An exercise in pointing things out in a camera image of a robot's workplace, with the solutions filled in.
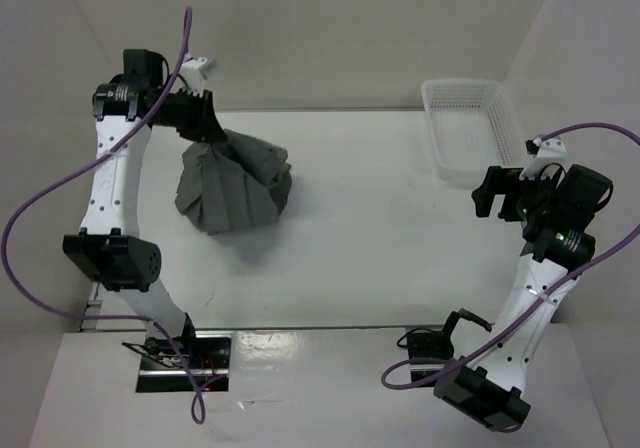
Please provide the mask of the grey pleated skirt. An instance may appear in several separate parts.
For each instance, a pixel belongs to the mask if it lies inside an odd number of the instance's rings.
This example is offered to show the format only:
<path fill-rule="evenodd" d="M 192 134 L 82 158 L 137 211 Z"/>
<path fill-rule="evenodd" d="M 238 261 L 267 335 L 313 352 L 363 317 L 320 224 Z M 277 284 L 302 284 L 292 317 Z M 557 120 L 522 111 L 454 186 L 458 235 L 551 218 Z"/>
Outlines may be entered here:
<path fill-rule="evenodd" d="M 192 143 L 182 154 L 175 207 L 207 235 L 276 224 L 292 188 L 287 149 L 225 132 L 225 143 Z"/>

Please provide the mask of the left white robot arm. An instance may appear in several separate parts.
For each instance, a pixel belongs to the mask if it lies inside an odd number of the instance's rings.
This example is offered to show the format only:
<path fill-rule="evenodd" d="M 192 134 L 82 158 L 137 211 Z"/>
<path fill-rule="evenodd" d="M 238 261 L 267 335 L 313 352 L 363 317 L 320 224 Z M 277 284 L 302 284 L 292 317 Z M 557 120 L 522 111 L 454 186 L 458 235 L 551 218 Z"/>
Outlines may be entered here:
<path fill-rule="evenodd" d="M 142 162 L 156 125 L 192 141 L 226 139 L 204 82 L 215 67 L 188 55 L 177 74 L 165 75 L 162 55 L 144 49 L 123 53 L 123 71 L 92 97 L 96 159 L 87 211 L 76 235 L 63 239 L 67 257 L 91 281 L 126 302 L 142 319 L 146 350 L 160 351 L 180 368 L 198 358 L 189 315 L 171 299 L 160 279 L 159 247 L 140 238 L 138 194 Z"/>

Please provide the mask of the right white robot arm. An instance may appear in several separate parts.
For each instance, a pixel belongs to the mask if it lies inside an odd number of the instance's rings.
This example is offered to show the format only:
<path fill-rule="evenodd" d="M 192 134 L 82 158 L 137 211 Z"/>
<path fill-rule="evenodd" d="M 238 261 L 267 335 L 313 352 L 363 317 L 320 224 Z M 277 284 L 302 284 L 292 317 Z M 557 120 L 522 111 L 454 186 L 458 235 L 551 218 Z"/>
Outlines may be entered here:
<path fill-rule="evenodd" d="M 528 367 L 559 304 L 576 285 L 561 277 L 591 261 L 596 240 L 586 231 L 613 193 L 612 181 L 581 165 L 549 163 L 531 179 L 517 169 L 492 166 L 472 193 L 476 215 L 489 215 L 503 196 L 498 216 L 522 227 L 524 247 L 509 297 L 496 320 L 500 334 L 534 307 L 534 313 L 486 353 L 440 379 L 436 397 L 493 432 L 509 433 L 525 422 L 530 406 L 522 396 Z"/>

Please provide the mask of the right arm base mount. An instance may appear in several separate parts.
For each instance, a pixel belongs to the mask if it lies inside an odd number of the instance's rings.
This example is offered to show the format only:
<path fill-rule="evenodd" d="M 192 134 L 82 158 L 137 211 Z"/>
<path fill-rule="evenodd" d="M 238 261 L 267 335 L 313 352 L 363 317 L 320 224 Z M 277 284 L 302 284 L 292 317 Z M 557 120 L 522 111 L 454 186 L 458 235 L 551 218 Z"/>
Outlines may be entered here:
<path fill-rule="evenodd" d="M 410 382 L 420 381 L 444 367 L 442 362 L 417 363 L 416 359 L 429 358 L 440 361 L 458 359 L 472 353 L 492 337 L 492 333 L 480 326 L 462 321 L 446 338 L 453 349 L 442 348 L 441 343 L 436 341 L 436 335 L 442 329 L 443 326 L 411 327 L 407 328 L 397 340 L 396 345 L 400 347 L 403 357 L 410 360 L 407 366 Z"/>

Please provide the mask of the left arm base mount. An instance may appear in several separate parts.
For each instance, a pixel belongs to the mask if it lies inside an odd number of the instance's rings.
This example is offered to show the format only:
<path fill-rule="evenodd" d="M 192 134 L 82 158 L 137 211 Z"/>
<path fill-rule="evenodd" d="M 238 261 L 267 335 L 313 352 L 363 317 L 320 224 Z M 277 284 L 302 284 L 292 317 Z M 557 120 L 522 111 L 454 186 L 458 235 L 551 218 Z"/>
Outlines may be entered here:
<path fill-rule="evenodd" d="M 196 383 L 204 392 L 226 392 L 232 354 L 229 331 L 196 332 L 191 350 L 177 344 Z M 165 339 L 147 338 L 143 343 L 121 345 L 140 357 L 136 382 L 137 393 L 192 392 L 184 367 Z"/>

